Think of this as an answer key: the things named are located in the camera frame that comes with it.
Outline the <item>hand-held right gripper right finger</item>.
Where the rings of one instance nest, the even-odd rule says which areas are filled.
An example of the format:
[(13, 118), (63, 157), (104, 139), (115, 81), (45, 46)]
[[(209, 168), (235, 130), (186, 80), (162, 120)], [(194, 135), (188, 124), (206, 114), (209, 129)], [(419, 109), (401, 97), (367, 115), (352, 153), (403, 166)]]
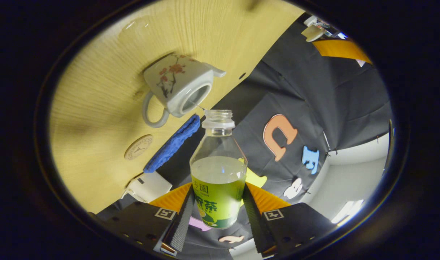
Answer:
[(243, 201), (256, 250), (263, 257), (298, 254), (337, 228), (306, 203), (289, 204), (248, 182)]

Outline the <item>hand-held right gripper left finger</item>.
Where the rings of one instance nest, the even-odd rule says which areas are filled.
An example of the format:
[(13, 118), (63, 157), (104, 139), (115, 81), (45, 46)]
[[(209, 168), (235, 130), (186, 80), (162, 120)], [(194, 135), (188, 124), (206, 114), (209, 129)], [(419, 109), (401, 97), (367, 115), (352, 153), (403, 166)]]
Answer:
[(150, 203), (136, 201), (108, 220), (92, 212), (89, 216), (114, 237), (146, 253), (175, 258), (182, 252), (194, 205), (192, 183), (187, 183)]

